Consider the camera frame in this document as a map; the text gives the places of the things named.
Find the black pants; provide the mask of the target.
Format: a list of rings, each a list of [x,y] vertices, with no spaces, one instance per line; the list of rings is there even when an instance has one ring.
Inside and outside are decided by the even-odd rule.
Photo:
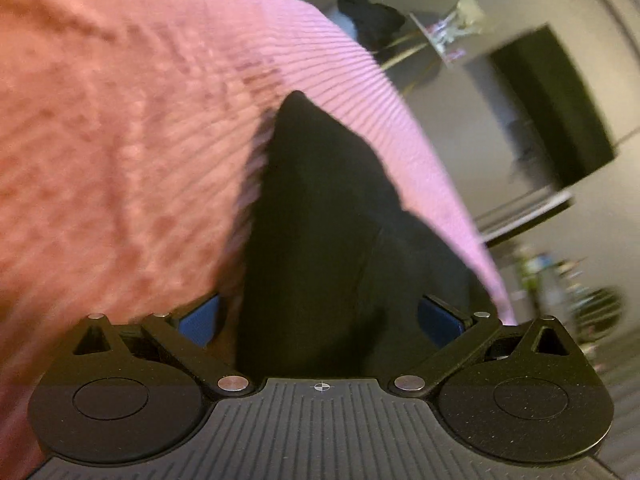
[[[436,348],[422,298],[494,312],[476,274],[402,208],[370,146],[303,93],[283,101],[253,208],[236,366],[386,382]]]

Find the wall-mounted black television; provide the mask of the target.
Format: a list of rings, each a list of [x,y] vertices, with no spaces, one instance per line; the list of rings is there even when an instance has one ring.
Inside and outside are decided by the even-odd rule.
[[[556,185],[568,188],[615,159],[596,103],[550,26],[518,36],[489,59],[532,124]]]

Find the clear plastic bag on table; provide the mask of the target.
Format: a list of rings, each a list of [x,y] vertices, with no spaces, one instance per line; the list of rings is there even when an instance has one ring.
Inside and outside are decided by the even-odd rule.
[[[487,14],[476,0],[458,0],[450,11],[431,25],[431,40],[440,54],[462,38],[479,35],[486,28]]]

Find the pink ribbed bedspread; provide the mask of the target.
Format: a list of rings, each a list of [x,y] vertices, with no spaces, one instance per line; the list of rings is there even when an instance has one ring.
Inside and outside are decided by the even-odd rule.
[[[219,289],[235,354],[262,146],[293,91],[366,140],[480,279],[499,273],[372,56],[300,0],[1,0],[1,474],[41,460],[32,390],[92,312],[126,322]]]

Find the black clothes on chair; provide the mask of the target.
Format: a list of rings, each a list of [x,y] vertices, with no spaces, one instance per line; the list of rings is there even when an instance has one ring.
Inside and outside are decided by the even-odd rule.
[[[357,41],[372,53],[388,47],[406,22],[396,9],[370,0],[337,0],[337,10],[350,19]]]

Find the small round side table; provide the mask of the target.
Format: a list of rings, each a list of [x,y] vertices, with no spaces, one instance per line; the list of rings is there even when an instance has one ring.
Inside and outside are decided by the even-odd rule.
[[[431,73],[432,69],[436,66],[443,65],[450,67],[454,62],[464,58],[466,50],[464,47],[459,47],[460,42],[464,39],[460,39],[453,44],[446,54],[440,54],[434,47],[433,40],[430,37],[430,31],[428,30],[431,25],[424,25],[414,13],[409,13],[408,18],[413,24],[414,29],[411,32],[407,32],[404,36],[394,40],[385,50],[393,49],[394,54],[381,64],[381,70],[388,72],[395,66],[402,62],[407,61],[416,54],[422,51],[430,51],[433,53],[432,59],[427,63],[427,66],[423,67],[420,73],[418,73],[412,81],[405,85],[401,90],[403,96],[408,96],[413,90]]]

